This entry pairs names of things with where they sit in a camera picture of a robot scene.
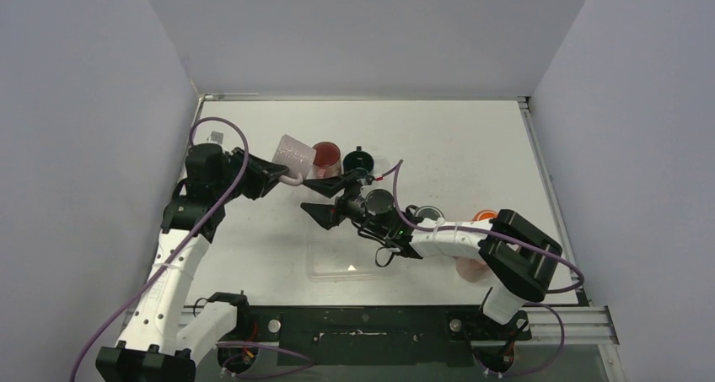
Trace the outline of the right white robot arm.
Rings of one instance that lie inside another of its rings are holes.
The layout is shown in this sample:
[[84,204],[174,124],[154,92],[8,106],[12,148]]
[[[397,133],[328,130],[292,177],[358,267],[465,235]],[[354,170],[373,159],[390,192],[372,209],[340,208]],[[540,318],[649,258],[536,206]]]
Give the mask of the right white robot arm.
[[425,259],[447,256],[483,263],[497,279],[484,298],[476,326],[486,338],[499,338],[527,303],[541,303],[562,257],[562,247],[513,210],[493,219],[447,222],[420,217],[417,208],[399,208],[394,195],[363,186],[373,181],[360,169],[303,186],[332,199],[331,204],[304,202],[301,208],[323,229],[348,221],[357,234],[379,244],[390,257]]

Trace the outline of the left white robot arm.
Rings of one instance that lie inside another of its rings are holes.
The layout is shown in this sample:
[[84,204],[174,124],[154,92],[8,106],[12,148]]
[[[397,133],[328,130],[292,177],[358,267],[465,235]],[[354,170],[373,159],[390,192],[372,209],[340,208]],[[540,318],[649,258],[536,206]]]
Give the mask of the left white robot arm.
[[157,255],[134,313],[112,347],[102,347],[95,367],[105,381],[192,381],[198,364],[222,336],[238,341],[251,329],[243,294],[217,293],[209,308],[180,326],[196,270],[225,217],[225,205],[255,200],[289,168],[241,148],[216,143],[191,146],[185,178],[164,209]]

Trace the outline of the dark green mug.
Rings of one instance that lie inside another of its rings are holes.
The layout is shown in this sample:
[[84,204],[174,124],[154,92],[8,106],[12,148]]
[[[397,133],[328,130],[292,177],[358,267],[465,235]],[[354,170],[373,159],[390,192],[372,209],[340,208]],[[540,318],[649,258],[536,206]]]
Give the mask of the dark green mug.
[[365,151],[362,146],[356,146],[354,150],[347,153],[342,159],[344,173],[360,169],[371,175],[374,172],[374,166],[374,157]]

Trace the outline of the lilac mug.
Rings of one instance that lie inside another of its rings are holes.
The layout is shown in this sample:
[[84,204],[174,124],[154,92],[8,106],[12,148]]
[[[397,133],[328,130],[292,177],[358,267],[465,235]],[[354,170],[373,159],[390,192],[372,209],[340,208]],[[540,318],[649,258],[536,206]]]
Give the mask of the lilac mug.
[[271,161],[274,164],[288,167],[288,172],[279,179],[283,184],[300,186],[304,180],[308,179],[316,154],[313,147],[284,134]]

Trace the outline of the pink ghost pattern mug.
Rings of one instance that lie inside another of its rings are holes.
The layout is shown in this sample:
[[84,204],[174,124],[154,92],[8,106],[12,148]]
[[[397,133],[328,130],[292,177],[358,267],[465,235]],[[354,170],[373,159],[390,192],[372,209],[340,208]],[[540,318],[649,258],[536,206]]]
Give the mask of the pink ghost pattern mug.
[[313,166],[316,179],[325,179],[341,175],[341,150],[332,142],[319,142],[313,146],[315,151]]

